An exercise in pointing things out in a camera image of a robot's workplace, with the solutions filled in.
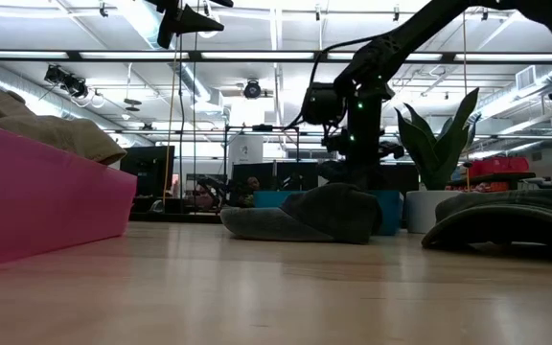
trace dark gray cushion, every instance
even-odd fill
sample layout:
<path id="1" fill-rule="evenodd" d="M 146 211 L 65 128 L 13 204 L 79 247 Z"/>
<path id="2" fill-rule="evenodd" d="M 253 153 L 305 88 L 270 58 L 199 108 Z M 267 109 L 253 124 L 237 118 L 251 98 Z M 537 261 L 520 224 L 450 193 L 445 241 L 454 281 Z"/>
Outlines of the dark gray cushion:
<path id="1" fill-rule="evenodd" d="M 424 247 L 462 243 L 532 242 L 552 245 L 552 190 L 469 193 L 436 207 Z"/>
<path id="2" fill-rule="evenodd" d="M 364 244 L 380 227 L 382 214 L 375 196 L 333 183 L 290 195 L 280 208 L 226 209 L 220 218 L 245 239 Z"/>

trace potted plant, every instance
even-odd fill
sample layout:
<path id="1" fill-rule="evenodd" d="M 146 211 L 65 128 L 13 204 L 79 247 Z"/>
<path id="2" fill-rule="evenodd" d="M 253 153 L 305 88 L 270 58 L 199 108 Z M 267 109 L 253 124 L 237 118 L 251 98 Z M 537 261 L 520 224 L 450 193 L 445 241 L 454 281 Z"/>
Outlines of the potted plant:
<path id="1" fill-rule="evenodd" d="M 434 136 L 429 124 L 409 104 L 410 120 L 398 113 L 400 141 L 414 161 L 427 191 L 406 194 L 408 232 L 425 234 L 436 222 L 436 206 L 460 192 L 445 191 L 450 176 L 457 167 L 459 156 L 475 135 L 475 122 L 468 123 L 476 108 L 478 88 L 459 104 L 455 116 L 449 118 L 439 135 Z"/>

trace security camera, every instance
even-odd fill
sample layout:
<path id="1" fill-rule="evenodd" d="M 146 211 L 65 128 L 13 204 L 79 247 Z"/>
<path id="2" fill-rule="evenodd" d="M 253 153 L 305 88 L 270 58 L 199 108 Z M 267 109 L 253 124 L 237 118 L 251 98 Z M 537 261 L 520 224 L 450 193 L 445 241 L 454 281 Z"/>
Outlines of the security camera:
<path id="1" fill-rule="evenodd" d="M 249 80 L 244 88 L 244 96 L 248 100 L 256 100 L 261 97 L 261 86 L 258 80 Z"/>

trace red bag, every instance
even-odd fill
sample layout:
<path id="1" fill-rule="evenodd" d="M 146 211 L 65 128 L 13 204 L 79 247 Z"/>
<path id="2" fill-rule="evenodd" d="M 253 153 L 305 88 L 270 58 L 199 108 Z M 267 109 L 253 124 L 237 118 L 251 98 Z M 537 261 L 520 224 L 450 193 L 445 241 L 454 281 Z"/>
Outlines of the red bag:
<path id="1" fill-rule="evenodd" d="M 492 157 L 473 162 L 468 173 L 470 177 L 493 173 L 529 173 L 529 163 L 525 157 Z"/>

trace fluorescent light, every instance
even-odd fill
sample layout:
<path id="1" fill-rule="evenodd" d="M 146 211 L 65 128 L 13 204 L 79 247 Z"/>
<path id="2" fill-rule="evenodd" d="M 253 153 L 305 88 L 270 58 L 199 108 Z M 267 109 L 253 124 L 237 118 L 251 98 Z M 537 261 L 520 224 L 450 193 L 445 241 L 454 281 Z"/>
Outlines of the fluorescent light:
<path id="1" fill-rule="evenodd" d="M 468 155 L 468 159 L 483 159 L 502 153 L 501 150 L 487 150 L 481 152 L 473 152 Z"/>
<path id="2" fill-rule="evenodd" d="M 498 135 L 498 139 L 552 139 L 552 135 Z"/>
<path id="3" fill-rule="evenodd" d="M 314 53 L 306 52 L 210 52 L 201 53 L 203 58 L 229 59 L 313 59 Z"/>
<path id="4" fill-rule="evenodd" d="M 353 55 L 355 53 L 328 53 L 327 58 L 328 59 L 345 59 L 350 60 L 353 59 Z"/>
<path id="5" fill-rule="evenodd" d="M 189 59 L 189 53 L 175 53 L 173 51 L 152 51 L 152 52 L 80 52 L 82 58 L 94 59 L 164 59 L 173 60 L 174 56 L 178 59 Z"/>
<path id="6" fill-rule="evenodd" d="M 0 51 L 0 58 L 69 58 L 65 52 Z"/>
<path id="7" fill-rule="evenodd" d="M 455 61 L 552 61 L 552 54 L 457 54 Z"/>
<path id="8" fill-rule="evenodd" d="M 512 149 L 509 149 L 510 152 L 513 152 L 513 151 L 520 151 L 520 150 L 525 150 L 525 149 L 529 149 L 537 144 L 539 144 L 541 142 L 534 142 L 534 143 L 529 143 L 529 144 L 525 144 L 525 145 L 521 145 L 521 146 L 518 146 L 516 148 L 512 148 Z"/>
<path id="9" fill-rule="evenodd" d="M 441 58 L 442 58 L 442 54 L 412 53 L 406 58 L 406 61 L 418 61 L 418 60 L 437 61 Z"/>
<path id="10" fill-rule="evenodd" d="M 328 59 L 338 59 L 338 60 L 351 60 L 355 53 L 328 53 Z M 437 61 L 442 58 L 442 54 L 426 54 L 426 53 L 413 53 L 410 54 L 406 61 Z"/>

